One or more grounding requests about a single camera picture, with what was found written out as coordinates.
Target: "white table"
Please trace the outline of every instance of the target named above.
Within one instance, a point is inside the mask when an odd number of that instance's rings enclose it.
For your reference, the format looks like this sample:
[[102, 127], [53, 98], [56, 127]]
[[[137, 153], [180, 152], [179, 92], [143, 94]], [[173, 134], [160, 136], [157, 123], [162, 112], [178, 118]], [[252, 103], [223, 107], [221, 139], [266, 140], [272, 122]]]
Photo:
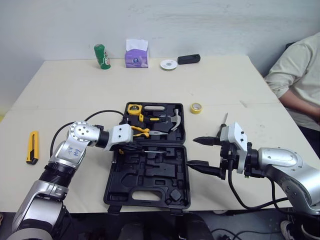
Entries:
[[[219, 166], [220, 148], [204, 146], [192, 139], [214, 136], [228, 112], [227, 124], [237, 121], [253, 148], [286, 147], [319, 168], [319, 159], [284, 107], [269, 90], [247, 56], [203, 57], [199, 63], [179, 65], [164, 71], [151, 59], [150, 68], [125, 68], [123, 59], [112, 59], [111, 68], [101, 70], [96, 60], [46, 61], [0, 123], [0, 211], [16, 212], [31, 185], [49, 160], [56, 130], [71, 121], [83, 120], [99, 110], [125, 111], [127, 102], [167, 102], [184, 105], [185, 146], [189, 160], [209, 161]], [[191, 103], [203, 105], [201, 114], [190, 113]], [[89, 122], [106, 129], [120, 116], [103, 113]], [[31, 131], [39, 131], [40, 160], [25, 162]], [[65, 140], [67, 129], [56, 139]], [[106, 212], [103, 195], [111, 167], [112, 152], [89, 147], [69, 185], [64, 203], [72, 213]], [[242, 209], [227, 181], [189, 169], [189, 210]], [[271, 200], [265, 178], [244, 178], [234, 171], [233, 181], [249, 206]], [[277, 187], [278, 198], [284, 197]], [[280, 206], [290, 206], [284, 202]], [[154, 211], [151, 207], [123, 206], [122, 211]]]

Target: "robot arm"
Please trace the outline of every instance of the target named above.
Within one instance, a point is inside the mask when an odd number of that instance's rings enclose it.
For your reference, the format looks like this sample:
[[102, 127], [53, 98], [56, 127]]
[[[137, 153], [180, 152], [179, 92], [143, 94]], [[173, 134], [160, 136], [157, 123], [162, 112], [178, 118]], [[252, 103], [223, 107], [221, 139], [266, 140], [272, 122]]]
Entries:
[[56, 148], [44, 172], [34, 182], [15, 214], [12, 223], [14, 234], [9, 239], [19, 239], [19, 232], [22, 230], [22, 235], [35, 234], [30, 238], [42, 239], [39, 234], [46, 234], [45, 232], [53, 237], [57, 236], [66, 212], [63, 200], [67, 196], [71, 179], [86, 154], [87, 146], [108, 151], [112, 146], [132, 140], [133, 131], [129, 124], [103, 131], [103, 127], [99, 128], [85, 121], [74, 122], [69, 128], [66, 141]]
[[320, 171], [303, 162], [294, 151], [284, 148], [252, 149], [247, 135], [238, 123], [222, 128], [220, 138], [198, 137], [195, 142], [204, 145], [220, 145], [219, 167], [207, 162], [188, 161], [187, 165], [202, 173], [226, 178], [228, 163], [246, 177], [268, 177], [285, 192], [297, 212], [320, 215]]

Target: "black toolbox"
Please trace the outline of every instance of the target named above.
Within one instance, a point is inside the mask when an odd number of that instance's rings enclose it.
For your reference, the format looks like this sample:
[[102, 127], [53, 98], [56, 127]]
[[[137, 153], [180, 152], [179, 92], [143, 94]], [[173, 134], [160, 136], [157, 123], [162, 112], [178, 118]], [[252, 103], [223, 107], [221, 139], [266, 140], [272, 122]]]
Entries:
[[[129, 105], [142, 106], [144, 122], [138, 115], [130, 115]], [[176, 123], [167, 121], [149, 122], [152, 117], [174, 116], [181, 118]], [[121, 154], [115, 151], [103, 200], [110, 205], [109, 213], [118, 213], [123, 205], [169, 208], [172, 214], [180, 215], [190, 206], [190, 185], [187, 168], [187, 151], [183, 146], [186, 140], [184, 109], [181, 103], [128, 102], [125, 117], [131, 126], [150, 129], [168, 134], [135, 136], [134, 141], [142, 145], [144, 151]], [[157, 200], [134, 199], [137, 191], [148, 192]]]

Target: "person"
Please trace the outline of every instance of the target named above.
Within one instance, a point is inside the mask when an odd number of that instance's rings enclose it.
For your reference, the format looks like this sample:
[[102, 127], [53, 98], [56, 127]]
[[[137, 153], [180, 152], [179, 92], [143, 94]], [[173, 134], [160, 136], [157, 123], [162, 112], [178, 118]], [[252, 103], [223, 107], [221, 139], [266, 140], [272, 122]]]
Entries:
[[320, 158], [320, 32], [286, 49], [264, 80]]

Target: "hammer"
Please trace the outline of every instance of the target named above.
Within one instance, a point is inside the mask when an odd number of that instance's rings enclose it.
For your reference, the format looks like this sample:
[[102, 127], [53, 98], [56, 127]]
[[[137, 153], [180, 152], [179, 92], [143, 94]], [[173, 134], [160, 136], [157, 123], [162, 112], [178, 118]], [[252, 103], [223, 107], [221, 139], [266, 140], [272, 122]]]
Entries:
[[145, 123], [164, 123], [167, 122], [169, 119], [172, 123], [175, 123], [175, 125], [170, 129], [171, 131], [177, 130], [181, 123], [181, 116], [179, 115], [179, 110], [176, 108], [174, 110], [175, 115], [174, 116], [163, 116], [160, 115], [159, 117], [155, 116], [144, 116], [141, 113], [139, 114], [139, 121], [145, 122]]
[[169, 116], [170, 120], [172, 123], [175, 123], [175, 125], [173, 126], [173, 128], [171, 128], [171, 131], [175, 131], [177, 130], [177, 128], [179, 127], [180, 123], [181, 123], [181, 116], [179, 115], [179, 110], [176, 108], [174, 110], [175, 115], [174, 116]]

